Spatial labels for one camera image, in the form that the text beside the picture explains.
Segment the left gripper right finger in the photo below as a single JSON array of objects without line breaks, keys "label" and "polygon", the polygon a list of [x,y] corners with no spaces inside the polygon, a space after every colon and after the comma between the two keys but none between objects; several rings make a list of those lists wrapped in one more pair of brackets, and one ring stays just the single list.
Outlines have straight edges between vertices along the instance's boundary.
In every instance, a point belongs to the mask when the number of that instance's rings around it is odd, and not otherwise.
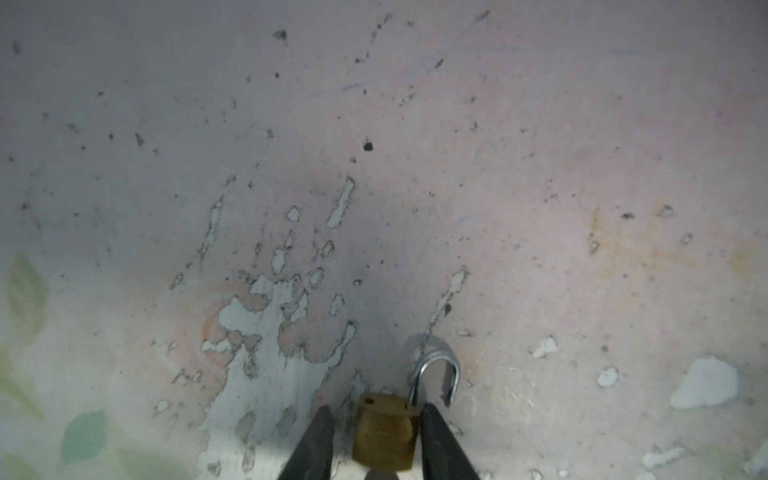
[{"label": "left gripper right finger", "polygon": [[479,480],[440,411],[425,403],[420,418],[424,480]]}]

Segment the small brass padlock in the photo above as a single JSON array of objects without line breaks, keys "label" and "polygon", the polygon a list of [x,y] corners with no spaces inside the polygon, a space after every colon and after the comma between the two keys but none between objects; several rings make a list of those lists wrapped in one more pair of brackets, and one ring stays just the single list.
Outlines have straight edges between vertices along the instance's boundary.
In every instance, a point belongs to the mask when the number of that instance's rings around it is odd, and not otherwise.
[{"label": "small brass padlock", "polygon": [[455,400],[461,377],[459,360],[450,349],[432,350],[417,360],[407,396],[366,393],[360,397],[352,447],[355,462],[382,473],[408,471],[413,467],[425,404],[421,397],[422,377],[430,365],[440,361],[446,364],[441,400],[449,407]]}]

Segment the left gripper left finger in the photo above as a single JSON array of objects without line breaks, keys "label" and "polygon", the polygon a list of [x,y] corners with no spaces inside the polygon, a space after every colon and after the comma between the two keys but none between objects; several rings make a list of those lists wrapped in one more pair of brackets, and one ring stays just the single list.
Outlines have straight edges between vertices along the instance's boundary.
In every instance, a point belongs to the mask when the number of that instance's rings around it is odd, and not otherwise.
[{"label": "left gripper left finger", "polygon": [[305,430],[278,480],[330,480],[335,423],[328,405],[320,407]]}]

